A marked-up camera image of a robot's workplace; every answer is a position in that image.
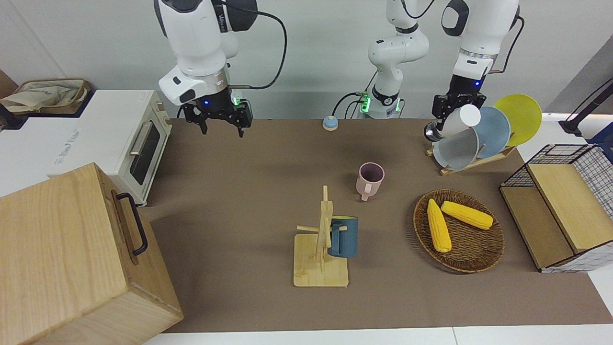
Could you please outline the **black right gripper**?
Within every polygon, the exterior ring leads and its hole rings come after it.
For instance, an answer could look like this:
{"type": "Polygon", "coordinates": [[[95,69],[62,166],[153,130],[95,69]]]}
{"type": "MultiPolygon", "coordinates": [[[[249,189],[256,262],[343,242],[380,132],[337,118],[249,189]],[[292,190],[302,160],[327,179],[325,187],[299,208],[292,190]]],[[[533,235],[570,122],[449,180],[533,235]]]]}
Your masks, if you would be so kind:
{"type": "Polygon", "coordinates": [[[232,96],[230,89],[206,95],[192,100],[183,105],[183,113],[186,122],[197,124],[203,135],[206,135],[208,127],[206,120],[224,120],[237,127],[239,138],[245,135],[245,128],[251,127],[253,115],[251,104],[241,97],[232,96]]]}

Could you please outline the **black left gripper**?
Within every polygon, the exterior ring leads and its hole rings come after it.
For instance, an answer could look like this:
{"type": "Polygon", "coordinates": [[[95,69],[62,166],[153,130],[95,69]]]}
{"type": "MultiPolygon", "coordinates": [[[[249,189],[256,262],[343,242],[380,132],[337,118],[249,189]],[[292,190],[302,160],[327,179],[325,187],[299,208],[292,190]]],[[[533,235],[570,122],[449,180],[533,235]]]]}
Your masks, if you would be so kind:
{"type": "Polygon", "coordinates": [[[446,119],[456,109],[464,105],[474,105],[481,109],[486,101],[481,87],[485,76],[475,80],[468,77],[453,75],[446,94],[436,95],[433,99],[432,115],[438,120],[438,131],[442,131],[446,119]]]}

